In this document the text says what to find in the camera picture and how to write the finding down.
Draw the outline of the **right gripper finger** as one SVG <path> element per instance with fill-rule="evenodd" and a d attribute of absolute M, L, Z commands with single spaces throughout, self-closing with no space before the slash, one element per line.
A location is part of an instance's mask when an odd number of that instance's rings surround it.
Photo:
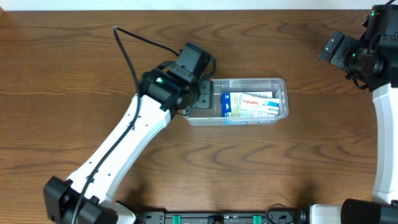
<path fill-rule="evenodd" d="M 349 53 L 357 46 L 358 41 L 348 35 L 333 34 L 331 37 L 332 55 L 330 63 L 342 70 L 347 70 L 346 62 Z"/>
<path fill-rule="evenodd" d="M 331 58 L 334 56 L 338 47 L 341 45 L 344 35 L 339 31 L 334 31 L 331 35 L 330 39 L 327 41 L 326 45 L 320 52 L 318 58 L 323 62 L 329 62 Z"/>

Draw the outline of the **clear plastic container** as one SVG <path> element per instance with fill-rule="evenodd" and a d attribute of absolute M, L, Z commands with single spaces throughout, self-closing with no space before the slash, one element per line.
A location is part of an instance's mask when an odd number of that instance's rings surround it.
<path fill-rule="evenodd" d="M 289 114 L 287 90 L 281 78 L 214 79 L 213 84 L 210 109 L 183 111 L 192 126 L 274 124 Z"/>

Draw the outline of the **blue white medicine box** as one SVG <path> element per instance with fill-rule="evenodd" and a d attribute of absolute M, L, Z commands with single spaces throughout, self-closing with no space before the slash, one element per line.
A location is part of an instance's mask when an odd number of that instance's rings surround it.
<path fill-rule="evenodd" d="M 243 95 L 251 95 L 258 98 L 274 98 L 271 91 L 222 93 L 221 116 L 231 118 L 232 120 L 228 121 L 228 123 L 261 124 L 277 116 L 266 112 L 241 110 L 239 106 Z"/>

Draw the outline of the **white Panadol box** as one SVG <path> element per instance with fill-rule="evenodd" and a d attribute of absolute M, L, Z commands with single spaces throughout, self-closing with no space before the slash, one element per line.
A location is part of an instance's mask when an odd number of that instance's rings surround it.
<path fill-rule="evenodd" d="M 241 110 L 260 111 L 278 115 L 279 103 L 280 100 L 277 98 L 258 98 L 251 95 L 243 95 L 239 108 Z"/>

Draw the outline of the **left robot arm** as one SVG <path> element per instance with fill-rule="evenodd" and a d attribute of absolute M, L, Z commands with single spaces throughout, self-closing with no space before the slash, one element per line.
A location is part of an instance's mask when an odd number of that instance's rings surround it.
<path fill-rule="evenodd" d="M 54 223 L 135 223 L 137 215 L 114 201 L 133 163 L 179 109 L 213 93 L 211 81 L 159 68 L 136 82 L 137 94 L 125 115 L 96 152 L 67 180 L 52 177 L 44 186 L 48 219 Z"/>

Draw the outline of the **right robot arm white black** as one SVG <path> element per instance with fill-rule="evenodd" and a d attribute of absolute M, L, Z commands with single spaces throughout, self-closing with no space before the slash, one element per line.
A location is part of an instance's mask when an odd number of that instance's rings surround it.
<path fill-rule="evenodd" d="M 334 32 L 319 59 L 361 80 L 373 94 L 377 116 L 377 171 L 370 202 L 347 199 L 341 206 L 313 204 L 294 223 L 397 223 L 397 34 L 356 40 Z"/>

